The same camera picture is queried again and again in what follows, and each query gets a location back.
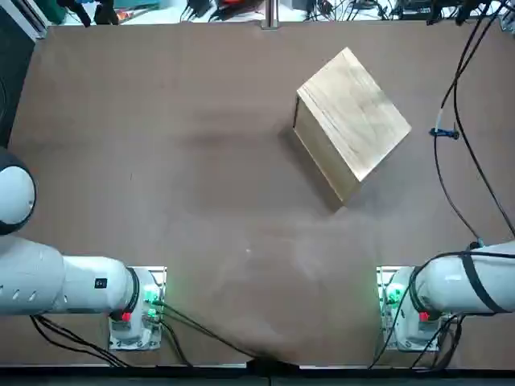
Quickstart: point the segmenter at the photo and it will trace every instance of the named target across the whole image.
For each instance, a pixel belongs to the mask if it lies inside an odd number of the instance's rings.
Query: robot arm
[[[475,249],[476,252],[515,253],[515,241]],[[515,311],[515,259],[472,256],[430,262],[413,287],[427,312],[492,314]]]
[[[513,255],[515,241],[473,251]],[[387,286],[387,293],[397,291],[396,300],[389,302],[389,315],[401,315],[393,325],[397,348],[422,351],[429,347],[428,351],[436,351],[433,338],[451,315],[515,311],[515,259],[442,257],[421,269],[401,267]],[[398,295],[406,291],[401,301]]]
[[[152,273],[11,236],[29,220],[35,198],[27,167],[0,148],[0,315],[108,314],[114,348],[158,348],[161,329],[147,319],[155,314],[148,301],[163,300],[164,288]]]

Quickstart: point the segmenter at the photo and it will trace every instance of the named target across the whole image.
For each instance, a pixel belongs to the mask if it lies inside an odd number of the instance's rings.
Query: wooden box
[[[297,91],[294,131],[342,204],[410,130],[348,48]]]

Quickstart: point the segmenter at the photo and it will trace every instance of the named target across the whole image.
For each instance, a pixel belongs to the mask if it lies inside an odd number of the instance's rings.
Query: black label
[[[107,288],[107,279],[95,279],[95,288]]]

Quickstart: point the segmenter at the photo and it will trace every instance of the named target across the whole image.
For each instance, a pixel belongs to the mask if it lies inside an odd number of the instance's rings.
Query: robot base
[[[381,316],[381,331],[386,341],[392,328],[387,350],[422,351],[439,329],[441,319],[434,321],[421,320],[419,312],[413,306],[410,295],[404,302],[400,300],[407,290],[414,267],[381,266],[377,267],[377,292]],[[430,344],[427,351],[437,351],[437,339]]]
[[[132,267],[139,279],[138,303],[124,320],[109,318],[109,349],[123,351],[156,350],[161,346],[162,327],[159,323],[162,307],[149,302],[164,302],[167,283],[166,267]]]

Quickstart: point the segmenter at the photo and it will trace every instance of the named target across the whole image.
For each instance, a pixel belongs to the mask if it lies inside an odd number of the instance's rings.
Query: brown table surface
[[[53,27],[35,50],[11,139],[39,188],[21,233],[67,254],[166,265],[167,300],[235,343],[296,363],[366,365],[379,329],[376,266],[422,263],[472,241],[438,184],[427,133],[471,28]],[[295,90],[347,46],[413,130],[333,213],[287,133]],[[514,61],[513,39],[496,25],[459,92],[463,124],[512,217]],[[452,122],[449,104],[443,125]],[[510,240],[463,142],[439,150],[448,189],[485,242]],[[103,316],[59,320],[106,342]],[[513,321],[466,320],[453,364],[515,368]],[[245,360],[177,329],[194,363]],[[0,331],[0,363],[96,363],[50,347],[27,317],[3,318]],[[123,357],[177,361],[169,348]]]

